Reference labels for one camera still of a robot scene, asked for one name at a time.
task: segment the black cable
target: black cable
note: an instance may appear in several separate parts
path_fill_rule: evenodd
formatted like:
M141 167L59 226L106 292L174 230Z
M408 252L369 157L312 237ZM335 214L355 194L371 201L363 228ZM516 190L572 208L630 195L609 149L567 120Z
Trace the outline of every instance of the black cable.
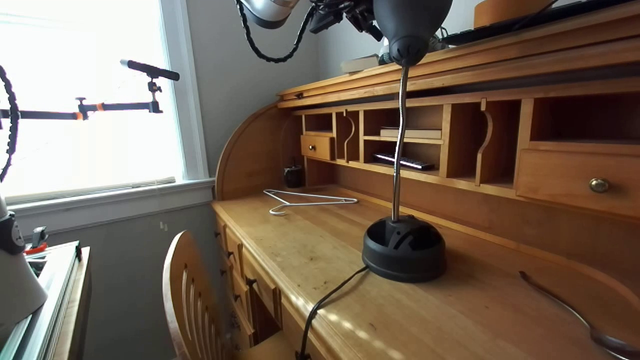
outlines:
M0 79L4 83L4 90L9 99L9 119L11 120L11 125L9 126L9 142L7 143L6 153L8 155L6 159L6 163L0 172L0 181L4 181L4 177L6 176L7 171L9 171L9 167L11 166L11 158L15 153L15 145L18 140L18 122L20 120L20 110L18 109L18 104L15 100L15 93L13 92L13 88L11 86L11 81L6 77L6 72L4 68L0 66Z
M325 301L327 301L327 299L329 299L333 294L337 293L338 290L342 289L345 285L347 285L347 283L349 281L351 281L354 277L356 277L356 275L361 274L361 273L365 272L368 269L369 269L369 267L367 265L365 265L363 268L361 268L358 271L356 271L355 273L353 273L353 275L349 276L345 281L342 281L340 283L340 285L335 287L335 289L333 289L332 291L329 291L329 293L326 294L323 298L321 298L320 301L316 302L316 304L311 309L311 312L307 316L307 322L305 324L305 331L302 333L302 345L300 346L300 352L296 351L296 360L307 360L307 359L309 359L309 356L306 353L306 350L307 350L307 338L309 337L309 330L311 329L311 322L314 320L314 317L316 317L316 314L317 314L318 310L320 310L320 307L322 306L322 304Z
M516 26L513 27L512 31L516 31L516 30L520 29L522 26L524 26L529 21L531 21L531 19L537 17L538 15L543 13L545 10L547 10L548 8L550 8L551 6L553 6L557 2L558 2L558 0L552 0L544 8L540 9L540 11L538 11L537 13L533 13L533 14L529 15L526 19L524 19L523 21L520 21L518 24L516 24Z
M302 41L302 36L305 34L305 31L307 30L307 26L309 25L309 22L316 14L316 6L312 5L309 8L309 11L307 11L307 15L305 16L305 19L302 21L302 24L300 25L298 36L296 37L296 41L293 43L293 48L291 49L291 51L289 51L289 54L286 54L281 58L272 58L270 56L263 54L262 51L258 49L258 46L253 41L253 37L251 36L251 29L249 29L249 22L247 21L246 14L244 13L244 5L242 4L242 1L236 0L236 5L238 7L238 12L240 13L240 19L242 20L242 27L244 28L244 35L246 36L246 41L249 43L249 47L251 47L251 50L253 50L256 56L270 63L283 63L293 57L296 51L298 51L298 47L300 46L300 42Z

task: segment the metal tool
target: metal tool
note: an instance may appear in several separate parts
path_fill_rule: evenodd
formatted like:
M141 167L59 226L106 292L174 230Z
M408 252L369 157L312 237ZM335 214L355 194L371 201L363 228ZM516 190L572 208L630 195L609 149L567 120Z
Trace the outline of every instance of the metal tool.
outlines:
M327 196L327 195L316 195L312 193L294 193L294 192L284 192L281 190L267 189L263 191L265 194L269 195L274 199L278 199L283 202L282 205L278 205L275 208L269 210L269 214L271 215L284 215L284 211L280 211L282 208L286 208L287 206L313 206L313 205L340 205L340 204L355 204L358 202L358 199L353 199L350 197L338 197L338 196ZM300 203L291 203L286 200L283 200L277 197L276 193L285 193L288 195L296 195L296 196L306 196L306 197L319 197L320 199L332 199L337 201L328 201L328 202L300 202Z
M625 343L622 340L612 338L606 334L603 334L598 329L596 329L588 320L586 320L578 311L569 303L564 301L561 297L552 293L550 290L546 289L544 286L533 281L527 273L524 271L519 272L520 277L527 284L529 284L535 290L538 290L540 293L550 297L555 300L558 304L566 307L569 311L571 311L582 323L589 329L589 336L591 337L591 341L596 343L598 346L602 347L606 352L610 353L616 359L621 360L640 360L640 350L634 348L633 346Z

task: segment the black lamp base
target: black lamp base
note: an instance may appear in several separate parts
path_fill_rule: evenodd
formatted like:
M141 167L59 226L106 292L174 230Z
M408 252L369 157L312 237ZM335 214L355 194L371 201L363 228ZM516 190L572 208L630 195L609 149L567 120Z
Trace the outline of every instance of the black lamp base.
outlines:
M445 242L433 225L413 216L383 218L364 235L362 261L375 274L398 282L426 282L447 269Z

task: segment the white hanger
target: white hanger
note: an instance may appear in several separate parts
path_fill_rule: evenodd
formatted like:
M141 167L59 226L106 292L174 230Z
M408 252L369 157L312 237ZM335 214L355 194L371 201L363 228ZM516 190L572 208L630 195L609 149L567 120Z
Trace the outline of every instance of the white hanger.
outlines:
M269 214L271 215L284 215L285 212L284 211L279 211L282 208L285 208L287 206L313 206L313 205L339 205L339 204L355 204L356 202L358 202L358 199L352 199L350 197L337 197L337 196L327 196L327 195L316 195L316 194L312 194L312 193L292 193L292 192L284 192L281 190L274 190L274 189L267 189L263 191L265 194L269 195L270 197L274 198L274 199L278 199L280 201L283 202L282 205L278 205L275 208L269 210ZM277 197L276 193L286 193L289 195L297 195L297 196L307 196L307 197L320 197L322 199L333 199L333 200L338 200L338 201L330 201L330 202L301 202L301 203L290 203L286 200L283 200L279 197Z

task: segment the window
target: window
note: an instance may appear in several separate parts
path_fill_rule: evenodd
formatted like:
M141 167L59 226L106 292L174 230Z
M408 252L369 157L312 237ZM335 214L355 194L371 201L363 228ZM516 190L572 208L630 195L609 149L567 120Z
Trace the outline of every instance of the window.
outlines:
M76 97L86 97L92 104L150 101L148 77L121 66L120 59L185 69L183 55L190 48L175 38L180 35L177 25L166 23L166 19L180 20L176 18L180 14L175 9L163 11L161 3L171 2L2 1L0 65L13 83L20 109L76 111ZM172 27L172 38L165 36L169 34L165 27ZM182 92L195 91L189 76L181 75ZM13 165L3 183L7 201L206 177L202 138L192 131L200 121L197 96L181 94L177 102L175 84L166 79L156 82L163 88L157 95L163 114L138 110L94 113L87 121L22 119ZM1 90L0 108L8 108ZM4 150L8 119L2 125ZM184 143L196 147L183 148ZM2 165L5 158L0 156ZM189 169L194 161L199 162L195 175Z

